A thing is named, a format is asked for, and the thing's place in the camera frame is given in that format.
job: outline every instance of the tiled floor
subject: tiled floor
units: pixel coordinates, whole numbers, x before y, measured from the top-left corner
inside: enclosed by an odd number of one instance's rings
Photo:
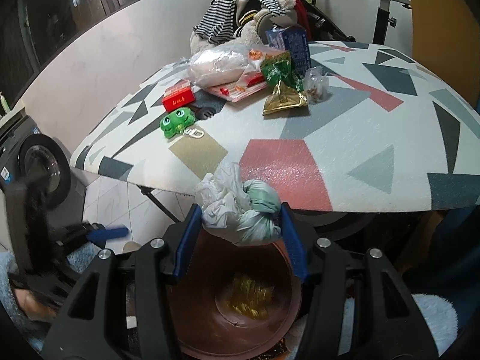
[[[159,199],[180,220],[185,219],[194,197],[155,190]],[[142,195],[136,185],[101,176],[87,187],[83,220],[105,227],[124,225],[130,233],[125,238],[109,240],[106,247],[120,254],[123,245],[135,241],[143,245],[152,238],[161,237],[173,221]]]

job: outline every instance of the small plastic bag with nuts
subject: small plastic bag with nuts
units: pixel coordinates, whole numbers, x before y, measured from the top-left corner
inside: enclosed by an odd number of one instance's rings
[[[330,78],[321,66],[307,70],[303,79],[303,87],[309,103],[318,103],[327,99]]]

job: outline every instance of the washing machine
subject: washing machine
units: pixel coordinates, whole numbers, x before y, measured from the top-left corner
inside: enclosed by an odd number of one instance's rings
[[[0,188],[28,174],[38,165],[49,176],[47,220],[53,227],[83,219],[85,185],[70,169],[62,148],[42,134],[31,117],[21,111],[0,127]]]

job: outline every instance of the table leg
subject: table leg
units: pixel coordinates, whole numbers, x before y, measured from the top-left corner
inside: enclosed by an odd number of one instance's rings
[[[152,203],[155,206],[157,206],[160,210],[162,210],[165,213],[165,215],[168,216],[172,221],[174,221],[175,223],[180,222],[180,220],[176,216],[174,216],[174,214],[172,214],[167,209],[167,207],[165,207],[162,203],[160,203],[160,201],[155,196],[153,196],[152,194],[153,188],[143,187],[140,185],[137,185],[137,187],[140,188],[140,192],[143,193],[143,195],[149,198],[152,201]]]

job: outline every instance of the red box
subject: red box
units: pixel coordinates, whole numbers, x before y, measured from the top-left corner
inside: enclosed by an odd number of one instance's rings
[[[172,112],[194,101],[195,95],[191,91],[190,81],[183,79],[165,91],[162,104],[168,112]]]

